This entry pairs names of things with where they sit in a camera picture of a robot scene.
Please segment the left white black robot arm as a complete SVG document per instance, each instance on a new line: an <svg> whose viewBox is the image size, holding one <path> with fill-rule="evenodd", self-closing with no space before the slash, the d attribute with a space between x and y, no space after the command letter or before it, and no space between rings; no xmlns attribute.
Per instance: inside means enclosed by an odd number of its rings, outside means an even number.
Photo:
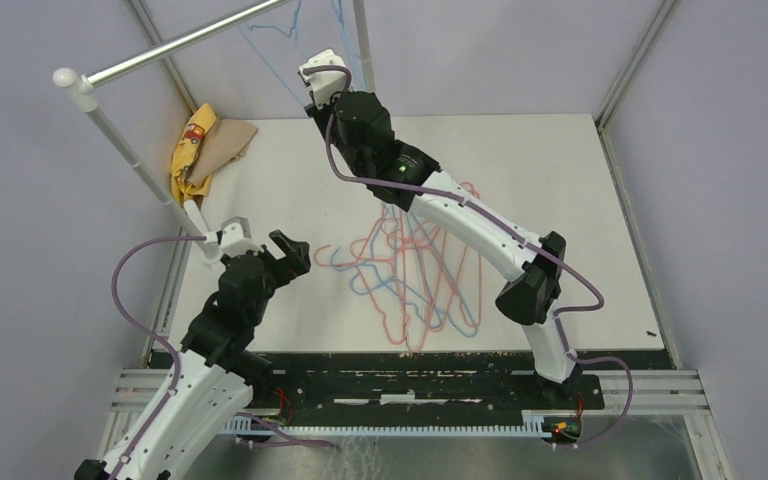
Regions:
<svg viewBox="0 0 768 480"><path fill-rule="evenodd" d="M208 241L219 246L223 271L172 366L130 430L101 459L86 459L77 479L177 479L222 426L248 405L273 397L272 364L249 351L278 289L307 274L310 245L280 230L269 234L282 252L253 244L245 228L227 227Z"/></svg>

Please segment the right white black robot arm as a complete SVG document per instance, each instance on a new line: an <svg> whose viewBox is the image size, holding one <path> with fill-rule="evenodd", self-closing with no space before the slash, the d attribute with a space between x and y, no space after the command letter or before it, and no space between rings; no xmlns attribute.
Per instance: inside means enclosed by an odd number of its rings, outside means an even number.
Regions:
<svg viewBox="0 0 768 480"><path fill-rule="evenodd" d="M373 93L335 94L327 104L310 103L305 113L317 125L337 178L431 221L495 268L505 281L496 308L523 328L540 376L540 400L551 408L572 401L578 393L573 362L548 319L560 295L563 237L555 232L540 237L502 218L432 156L397 139L390 113Z"/></svg>

